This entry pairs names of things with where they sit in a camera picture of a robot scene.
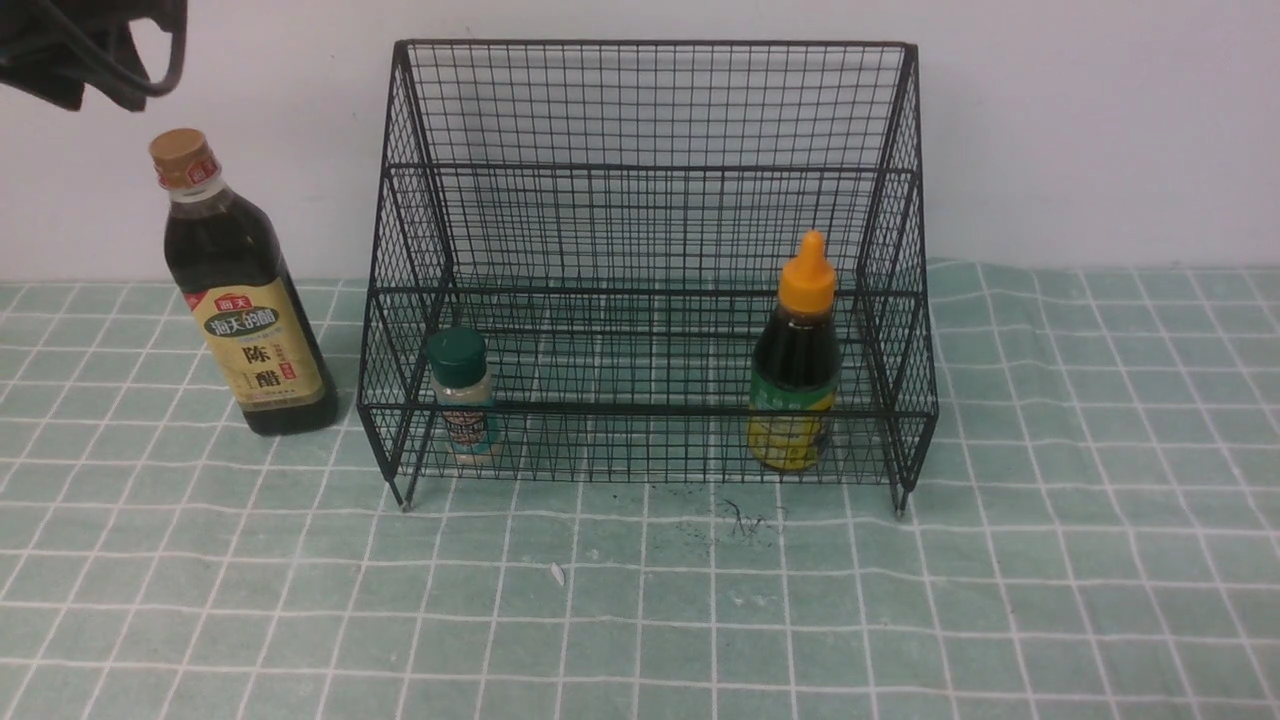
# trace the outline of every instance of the green label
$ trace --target green label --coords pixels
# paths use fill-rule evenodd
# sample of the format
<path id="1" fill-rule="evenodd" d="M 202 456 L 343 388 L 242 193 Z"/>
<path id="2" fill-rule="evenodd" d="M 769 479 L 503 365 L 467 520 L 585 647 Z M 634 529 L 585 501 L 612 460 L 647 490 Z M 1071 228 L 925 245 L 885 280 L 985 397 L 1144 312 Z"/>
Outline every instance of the green label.
<path id="1" fill-rule="evenodd" d="M 232 310 L 205 320 L 205 332 L 214 337 L 244 337 L 270 328 L 279 319 L 280 314 L 274 307 Z"/>
<path id="2" fill-rule="evenodd" d="M 836 383 L 808 392 L 787 391 L 751 372 L 751 410 L 827 410 L 835 392 Z"/>
<path id="3" fill-rule="evenodd" d="M 751 410 L 826 411 L 836 404 L 836 383 L 808 392 L 782 389 L 751 373 Z M 827 446 L 820 415 L 753 415 L 746 445 L 755 459 L 777 470 L 804 470 L 818 462 Z"/>
<path id="4" fill-rule="evenodd" d="M 486 407 L 493 407 L 493 398 L 484 402 L 468 402 L 466 405 L 449 405 L 442 413 L 444 416 L 444 429 L 449 433 L 449 445 L 453 452 L 461 455 L 483 455 L 489 452 L 493 443 L 502 434 L 498 421 L 485 413 Z"/>

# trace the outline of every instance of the black cable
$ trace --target black cable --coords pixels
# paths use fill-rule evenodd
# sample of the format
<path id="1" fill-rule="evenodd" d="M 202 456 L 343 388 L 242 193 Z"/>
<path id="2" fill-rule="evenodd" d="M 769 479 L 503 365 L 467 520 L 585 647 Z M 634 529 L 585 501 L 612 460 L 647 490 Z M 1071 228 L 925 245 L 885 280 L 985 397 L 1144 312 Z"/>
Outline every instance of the black cable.
<path id="1" fill-rule="evenodd" d="M 55 29 L 67 45 L 76 51 L 84 63 L 102 73 L 104 76 L 136 90 L 148 97 L 161 97 L 173 92 L 182 79 L 182 65 L 187 56 L 187 0 L 172 0 L 177 26 L 169 44 L 169 69 L 160 82 L 151 82 L 150 78 L 140 78 L 129 70 L 122 68 L 115 60 L 86 36 L 61 10 L 54 6 L 51 0 L 22 0 L 33 15 Z"/>

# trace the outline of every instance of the dark sauce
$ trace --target dark sauce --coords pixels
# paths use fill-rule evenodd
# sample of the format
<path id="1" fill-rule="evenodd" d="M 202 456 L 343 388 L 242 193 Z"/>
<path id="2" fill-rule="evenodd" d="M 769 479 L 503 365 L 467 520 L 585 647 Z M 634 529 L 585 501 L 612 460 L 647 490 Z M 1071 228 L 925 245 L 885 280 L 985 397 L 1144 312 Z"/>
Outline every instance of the dark sauce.
<path id="1" fill-rule="evenodd" d="M 324 382 L 324 393 L 308 405 L 243 411 L 251 430 L 262 436 L 329 427 L 338 416 L 338 391 L 320 355 L 298 291 L 289 277 L 271 220 L 256 205 L 223 190 L 200 202 L 170 204 L 164 233 L 169 272 L 183 293 L 227 286 L 266 286 L 283 281 L 307 348 Z"/>
<path id="2" fill-rule="evenodd" d="M 801 315 L 774 309 L 751 360 L 765 382 L 785 391 L 831 387 L 840 378 L 840 340 L 831 311 Z"/>

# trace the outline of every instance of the wire mesh shelf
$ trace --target wire mesh shelf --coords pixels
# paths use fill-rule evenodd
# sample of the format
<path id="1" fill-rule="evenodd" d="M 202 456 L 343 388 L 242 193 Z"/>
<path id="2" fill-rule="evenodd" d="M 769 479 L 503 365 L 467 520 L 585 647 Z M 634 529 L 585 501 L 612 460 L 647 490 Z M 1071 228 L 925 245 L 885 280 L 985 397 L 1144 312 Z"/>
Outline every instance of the wire mesh shelf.
<path id="1" fill-rule="evenodd" d="M 402 507 L 424 474 L 915 488 L 938 405 L 916 50 L 401 41 L 357 407 Z M 746 448 L 777 277 L 827 234 L 842 368 L 797 474 Z M 489 342 L 504 450 L 458 466 L 426 338 Z"/>

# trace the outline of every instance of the small plastic bottle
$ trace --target small plastic bottle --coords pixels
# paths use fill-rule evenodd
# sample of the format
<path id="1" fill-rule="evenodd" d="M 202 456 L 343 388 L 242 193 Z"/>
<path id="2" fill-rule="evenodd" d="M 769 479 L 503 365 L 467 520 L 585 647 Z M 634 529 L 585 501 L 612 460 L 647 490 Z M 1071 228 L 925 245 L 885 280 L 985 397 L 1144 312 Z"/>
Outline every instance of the small plastic bottle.
<path id="1" fill-rule="evenodd" d="M 431 389 L 445 410 L 444 428 L 453 457 L 466 465 L 484 465 L 498 452 L 502 428 L 486 413 L 493 406 L 493 377 L 484 336 L 471 328 L 447 328 L 426 341 Z"/>
<path id="2" fill-rule="evenodd" d="M 753 415 L 746 438 L 762 465 L 782 473 L 818 464 L 829 442 L 822 413 L 836 404 L 840 340 L 832 323 L 836 269 L 822 233 L 809 231 L 778 278 L 778 305 L 751 356 L 751 410 L 800 415 Z"/>

